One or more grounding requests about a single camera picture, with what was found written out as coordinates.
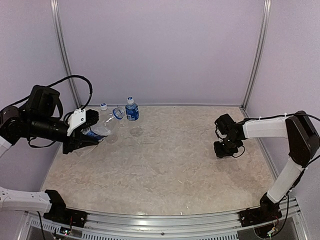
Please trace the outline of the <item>blue label clear bottle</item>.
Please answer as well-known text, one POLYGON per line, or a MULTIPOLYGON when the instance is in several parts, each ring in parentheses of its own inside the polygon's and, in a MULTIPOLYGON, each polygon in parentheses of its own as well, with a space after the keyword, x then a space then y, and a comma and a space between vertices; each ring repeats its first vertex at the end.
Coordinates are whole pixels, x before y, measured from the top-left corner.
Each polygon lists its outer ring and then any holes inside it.
POLYGON ((82 131, 85 136, 109 137, 114 135, 118 129, 120 120, 122 120, 126 114, 125 109, 121 106, 113 109, 108 107, 108 110, 106 111, 101 111, 99 109, 98 113, 98 122, 82 131))

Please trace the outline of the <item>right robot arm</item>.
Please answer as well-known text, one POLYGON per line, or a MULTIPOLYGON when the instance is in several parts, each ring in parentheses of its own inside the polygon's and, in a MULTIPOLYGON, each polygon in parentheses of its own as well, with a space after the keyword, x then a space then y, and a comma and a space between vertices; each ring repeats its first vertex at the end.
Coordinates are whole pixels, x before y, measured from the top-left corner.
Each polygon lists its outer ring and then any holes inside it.
POLYGON ((257 208, 256 218, 266 222, 275 212, 275 204, 288 194, 305 170, 320 158, 320 133, 314 122, 320 119, 303 110, 266 117, 248 117, 235 121, 229 114, 219 116, 215 122, 218 141, 213 148, 217 158, 241 156, 246 140, 274 140, 283 142, 287 160, 274 184, 265 193, 265 203, 257 208))

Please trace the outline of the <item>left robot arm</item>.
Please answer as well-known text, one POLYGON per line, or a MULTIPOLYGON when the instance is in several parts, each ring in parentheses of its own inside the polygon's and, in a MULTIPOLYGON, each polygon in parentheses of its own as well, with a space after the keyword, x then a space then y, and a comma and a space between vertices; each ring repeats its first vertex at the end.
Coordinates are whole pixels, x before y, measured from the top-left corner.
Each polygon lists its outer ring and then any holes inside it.
MULTIPOLYGON (((76 109, 68 120, 62 121, 63 112, 57 90, 35 85, 22 106, 11 105, 1 110, 0 154, 4 155, 22 138, 28 142, 36 138, 59 142, 66 155, 99 144, 98 140, 83 134, 84 129, 98 122, 97 111, 76 109)), ((51 214, 61 223, 70 218, 70 211, 56 190, 28 192, 1 187, 0 209, 51 214)))

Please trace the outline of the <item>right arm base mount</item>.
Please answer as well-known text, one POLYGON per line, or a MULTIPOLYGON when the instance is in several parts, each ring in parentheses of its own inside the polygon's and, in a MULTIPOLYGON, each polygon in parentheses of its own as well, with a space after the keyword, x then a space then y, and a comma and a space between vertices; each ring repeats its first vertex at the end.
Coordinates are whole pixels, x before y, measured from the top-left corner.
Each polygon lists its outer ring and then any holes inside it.
POLYGON ((280 202, 272 202, 266 193, 260 199, 259 207, 241 210, 238 215, 242 227, 266 223, 283 216, 280 210, 280 202))

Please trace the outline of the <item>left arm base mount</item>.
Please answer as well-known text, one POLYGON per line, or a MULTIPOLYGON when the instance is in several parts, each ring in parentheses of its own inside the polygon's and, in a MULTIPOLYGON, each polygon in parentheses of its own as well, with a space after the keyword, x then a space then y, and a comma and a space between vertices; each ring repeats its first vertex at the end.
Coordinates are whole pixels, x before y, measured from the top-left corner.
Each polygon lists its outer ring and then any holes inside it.
POLYGON ((46 189, 51 207, 43 214, 47 220, 72 227, 84 228, 88 213, 66 207, 66 203, 56 190, 46 189))

